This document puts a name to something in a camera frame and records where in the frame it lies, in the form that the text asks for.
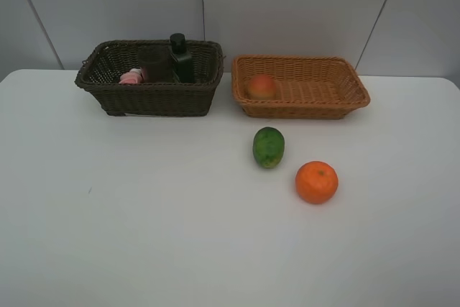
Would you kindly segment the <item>green mango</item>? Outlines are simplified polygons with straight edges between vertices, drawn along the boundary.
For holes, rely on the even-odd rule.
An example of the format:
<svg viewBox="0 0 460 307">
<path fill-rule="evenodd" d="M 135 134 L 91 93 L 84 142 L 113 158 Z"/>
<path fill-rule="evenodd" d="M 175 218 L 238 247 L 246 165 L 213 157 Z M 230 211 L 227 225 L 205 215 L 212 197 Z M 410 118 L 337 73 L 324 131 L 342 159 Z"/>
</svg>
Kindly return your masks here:
<svg viewBox="0 0 460 307">
<path fill-rule="evenodd" d="M 285 138 L 273 127 L 264 127 L 254 136 L 252 153 L 258 166 L 273 169 L 281 162 L 285 151 Z"/>
</svg>

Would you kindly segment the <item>red orange peach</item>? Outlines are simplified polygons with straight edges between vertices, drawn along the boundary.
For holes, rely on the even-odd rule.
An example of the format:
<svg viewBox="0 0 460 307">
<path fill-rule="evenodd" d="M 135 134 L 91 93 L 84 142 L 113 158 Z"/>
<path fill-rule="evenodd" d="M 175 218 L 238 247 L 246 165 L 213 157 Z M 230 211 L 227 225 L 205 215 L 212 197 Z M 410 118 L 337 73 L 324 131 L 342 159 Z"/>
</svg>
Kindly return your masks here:
<svg viewBox="0 0 460 307">
<path fill-rule="evenodd" d="M 276 97 L 277 87 L 274 79 L 266 74 L 253 76 L 247 83 L 247 93 L 256 100 L 269 100 Z"/>
</svg>

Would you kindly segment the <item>black pump bottle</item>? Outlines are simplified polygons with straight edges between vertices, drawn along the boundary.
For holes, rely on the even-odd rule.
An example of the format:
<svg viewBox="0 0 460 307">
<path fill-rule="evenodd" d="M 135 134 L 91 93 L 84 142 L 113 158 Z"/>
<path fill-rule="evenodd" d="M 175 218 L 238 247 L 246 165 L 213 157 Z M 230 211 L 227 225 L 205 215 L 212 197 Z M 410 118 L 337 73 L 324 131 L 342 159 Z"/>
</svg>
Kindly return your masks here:
<svg viewBox="0 0 460 307">
<path fill-rule="evenodd" d="M 195 83 L 193 57 L 188 50 L 185 35 L 175 33 L 170 36 L 170 56 L 172 75 L 178 83 Z"/>
</svg>

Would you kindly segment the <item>orange tangerine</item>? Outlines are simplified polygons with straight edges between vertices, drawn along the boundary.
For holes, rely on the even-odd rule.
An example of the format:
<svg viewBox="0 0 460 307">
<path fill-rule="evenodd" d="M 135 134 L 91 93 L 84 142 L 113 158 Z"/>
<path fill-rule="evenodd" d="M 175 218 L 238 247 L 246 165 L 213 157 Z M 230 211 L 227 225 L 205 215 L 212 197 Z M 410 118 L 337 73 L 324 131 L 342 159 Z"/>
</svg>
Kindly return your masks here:
<svg viewBox="0 0 460 307">
<path fill-rule="evenodd" d="M 325 162 L 307 162 L 295 176 L 295 191 L 307 203 L 322 204 L 329 201 L 338 187 L 336 171 Z"/>
</svg>

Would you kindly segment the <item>translucent purple plastic cup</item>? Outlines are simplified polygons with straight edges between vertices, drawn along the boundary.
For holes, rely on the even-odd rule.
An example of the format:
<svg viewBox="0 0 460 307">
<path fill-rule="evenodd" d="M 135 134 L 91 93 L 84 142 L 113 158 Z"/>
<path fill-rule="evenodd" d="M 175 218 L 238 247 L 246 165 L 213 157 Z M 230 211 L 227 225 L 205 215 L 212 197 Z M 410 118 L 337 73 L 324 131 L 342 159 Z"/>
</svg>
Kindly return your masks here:
<svg viewBox="0 0 460 307">
<path fill-rule="evenodd" d="M 173 82 L 172 62 L 167 47 L 141 47 L 137 58 L 145 83 Z"/>
</svg>

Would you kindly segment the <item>pink lotion bottle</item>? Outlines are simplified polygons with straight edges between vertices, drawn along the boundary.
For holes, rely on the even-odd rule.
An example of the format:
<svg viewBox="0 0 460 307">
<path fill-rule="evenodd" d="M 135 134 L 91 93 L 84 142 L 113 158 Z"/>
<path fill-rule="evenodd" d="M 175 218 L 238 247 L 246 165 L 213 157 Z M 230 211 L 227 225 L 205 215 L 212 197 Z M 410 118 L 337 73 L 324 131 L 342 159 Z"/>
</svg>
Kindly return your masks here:
<svg viewBox="0 0 460 307">
<path fill-rule="evenodd" d="M 142 70 L 139 68 L 132 68 L 130 71 L 122 74 L 119 79 L 119 84 L 140 84 L 144 83 L 144 76 Z"/>
</svg>

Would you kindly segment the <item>light orange wicker basket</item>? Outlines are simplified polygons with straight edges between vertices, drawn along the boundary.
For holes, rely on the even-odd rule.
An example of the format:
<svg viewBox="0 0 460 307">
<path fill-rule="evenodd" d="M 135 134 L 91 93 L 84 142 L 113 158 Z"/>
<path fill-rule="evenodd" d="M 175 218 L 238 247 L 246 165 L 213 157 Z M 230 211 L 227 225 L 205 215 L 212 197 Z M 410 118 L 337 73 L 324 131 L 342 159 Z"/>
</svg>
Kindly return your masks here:
<svg viewBox="0 0 460 307">
<path fill-rule="evenodd" d="M 272 99 L 249 95 L 249 81 L 262 74 L 274 80 Z M 240 55 L 232 63 L 231 87 L 238 105 L 256 118 L 342 119 L 370 103 L 355 69 L 338 57 Z"/>
</svg>

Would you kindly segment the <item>dark brown wicker basket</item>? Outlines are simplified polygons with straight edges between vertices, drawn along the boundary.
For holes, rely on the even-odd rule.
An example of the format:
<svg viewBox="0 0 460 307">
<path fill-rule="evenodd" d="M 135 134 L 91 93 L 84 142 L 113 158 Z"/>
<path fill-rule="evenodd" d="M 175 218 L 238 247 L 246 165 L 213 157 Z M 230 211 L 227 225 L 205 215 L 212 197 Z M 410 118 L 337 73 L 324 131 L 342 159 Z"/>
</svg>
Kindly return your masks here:
<svg viewBox="0 0 460 307">
<path fill-rule="evenodd" d="M 141 66 L 141 51 L 168 45 L 167 40 L 102 42 L 83 62 L 75 84 L 90 93 L 111 116 L 207 115 L 224 71 L 224 54 L 216 42 L 187 41 L 195 83 L 120 84 L 123 73 Z"/>
</svg>

